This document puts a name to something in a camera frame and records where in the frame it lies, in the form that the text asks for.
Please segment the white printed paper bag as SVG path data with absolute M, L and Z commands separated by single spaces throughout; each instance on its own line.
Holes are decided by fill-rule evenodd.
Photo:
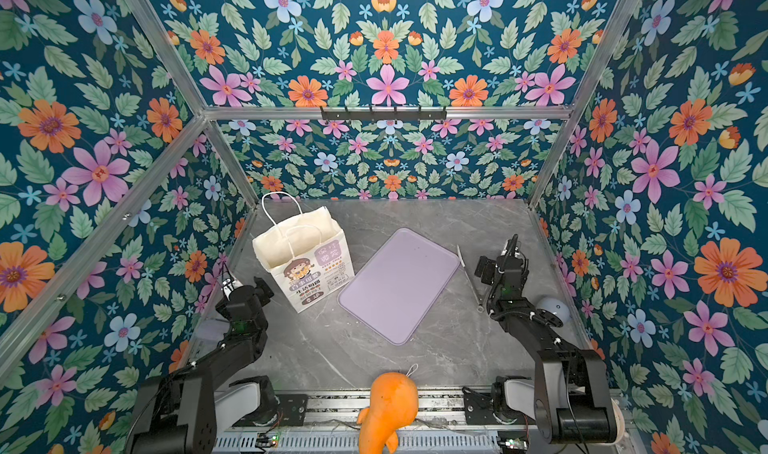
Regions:
M 325 207 L 305 212 L 296 198 L 277 191 L 298 213 L 276 221 L 261 197 L 271 227 L 253 241 L 254 254 L 293 309 L 301 313 L 345 288 L 355 270 L 344 230 Z

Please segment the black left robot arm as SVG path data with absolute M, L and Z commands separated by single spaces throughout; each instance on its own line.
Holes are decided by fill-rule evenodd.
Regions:
M 270 422 L 278 400 L 266 376 L 241 379 L 222 388 L 256 362 L 268 339 L 264 307 L 274 292 L 256 278 L 220 300 L 216 311 L 229 323 L 218 347 L 167 376 L 139 388 L 126 436 L 126 453 L 210 453 L 216 439 L 242 419 Z

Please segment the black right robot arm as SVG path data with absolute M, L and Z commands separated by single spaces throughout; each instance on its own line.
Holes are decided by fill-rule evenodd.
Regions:
M 497 257 L 480 257 L 474 272 L 488 287 L 480 307 L 534 362 L 531 379 L 496 382 L 496 408 L 534 419 L 550 444 L 614 444 L 625 424 L 610 393 L 606 365 L 595 351 L 556 331 L 569 319 L 563 302 L 544 297 L 533 303 L 524 296 L 529 260 L 518 243 L 513 236 Z

